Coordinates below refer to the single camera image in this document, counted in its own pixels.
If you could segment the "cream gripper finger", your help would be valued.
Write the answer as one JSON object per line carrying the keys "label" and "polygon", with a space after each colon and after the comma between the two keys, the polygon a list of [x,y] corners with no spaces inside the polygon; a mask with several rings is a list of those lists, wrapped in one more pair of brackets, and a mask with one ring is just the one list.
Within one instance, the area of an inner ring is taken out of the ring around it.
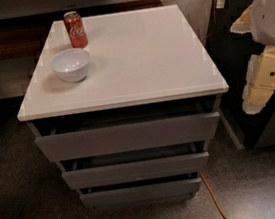
{"label": "cream gripper finger", "polygon": [[230,32],[235,34],[253,32],[255,30],[252,24],[252,6],[248,6],[246,10],[240,15],[235,22],[232,23],[230,27]]}
{"label": "cream gripper finger", "polygon": [[275,46],[266,46],[248,62],[246,84],[242,93],[242,110],[258,114],[275,92]]}

